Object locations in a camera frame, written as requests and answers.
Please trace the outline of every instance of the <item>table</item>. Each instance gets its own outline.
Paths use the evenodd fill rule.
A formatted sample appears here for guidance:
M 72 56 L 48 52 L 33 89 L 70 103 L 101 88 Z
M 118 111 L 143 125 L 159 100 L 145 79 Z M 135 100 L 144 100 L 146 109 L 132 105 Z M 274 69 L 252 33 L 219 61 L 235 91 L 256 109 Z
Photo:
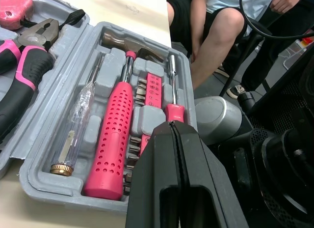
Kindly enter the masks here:
M 90 24 L 114 23 L 161 44 L 171 46 L 166 0 L 63 0 L 82 8 Z M 124 228 L 126 216 L 67 209 L 34 201 L 21 188 L 15 160 L 0 180 L 0 222 L 4 228 Z
M 166 0 L 62 0 L 82 8 L 90 24 L 106 21 L 171 47 Z

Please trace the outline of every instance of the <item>light blue shirt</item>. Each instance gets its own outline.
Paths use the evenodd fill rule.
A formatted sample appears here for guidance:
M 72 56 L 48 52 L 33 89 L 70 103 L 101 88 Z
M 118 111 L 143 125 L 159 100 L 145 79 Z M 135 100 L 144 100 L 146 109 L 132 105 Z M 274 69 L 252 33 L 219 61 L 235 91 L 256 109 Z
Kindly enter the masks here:
M 258 21 L 272 0 L 242 0 L 245 14 Z M 213 13 L 214 11 L 225 7 L 240 8 L 239 0 L 207 0 L 207 12 Z M 246 30 L 245 35 L 250 33 L 251 29 Z

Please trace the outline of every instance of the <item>hammer head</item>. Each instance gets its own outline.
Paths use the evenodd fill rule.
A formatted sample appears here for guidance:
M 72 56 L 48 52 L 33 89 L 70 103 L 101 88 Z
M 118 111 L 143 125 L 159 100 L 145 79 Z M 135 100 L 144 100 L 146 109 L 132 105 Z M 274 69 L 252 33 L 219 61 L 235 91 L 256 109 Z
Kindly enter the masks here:
M 162 54 L 154 51 L 145 44 L 141 44 L 139 41 L 129 37 L 120 38 L 115 35 L 114 32 L 109 30 L 104 33 L 102 45 L 107 48 L 118 48 L 124 51 L 132 50 L 136 53 L 137 57 L 141 57 L 146 60 L 157 60 L 159 62 L 163 62 L 164 60 Z

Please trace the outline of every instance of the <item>pink screwdriver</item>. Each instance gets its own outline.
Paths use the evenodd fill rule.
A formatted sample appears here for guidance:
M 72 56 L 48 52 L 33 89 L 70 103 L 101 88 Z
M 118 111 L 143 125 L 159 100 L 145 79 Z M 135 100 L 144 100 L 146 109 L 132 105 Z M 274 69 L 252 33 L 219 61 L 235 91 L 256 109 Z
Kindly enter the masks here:
M 133 93 L 130 79 L 136 54 L 126 53 L 121 82 L 111 93 L 102 125 L 96 156 L 84 192 L 89 197 L 120 200 L 123 190 L 123 166 L 126 154 Z
M 169 57 L 169 74 L 170 82 L 172 86 L 173 104 L 168 104 L 165 109 L 167 121 L 180 121 L 184 122 L 184 106 L 177 104 L 177 93 L 176 93 L 176 60 L 175 56 Z

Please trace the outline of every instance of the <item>sneaker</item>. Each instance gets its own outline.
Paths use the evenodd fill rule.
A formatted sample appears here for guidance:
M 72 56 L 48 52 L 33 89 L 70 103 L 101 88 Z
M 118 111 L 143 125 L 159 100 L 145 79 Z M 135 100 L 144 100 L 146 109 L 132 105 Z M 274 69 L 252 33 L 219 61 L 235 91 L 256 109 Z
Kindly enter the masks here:
M 233 98 L 233 99 L 237 99 L 239 95 L 241 95 L 242 93 L 246 92 L 245 91 L 245 88 L 241 85 L 237 85 L 237 86 L 234 86 L 232 88 L 229 88 L 227 90 L 227 94 Z
M 228 73 L 225 72 L 225 69 L 223 67 L 219 67 L 215 73 L 219 73 L 220 75 L 223 75 L 226 78 L 229 78 Z

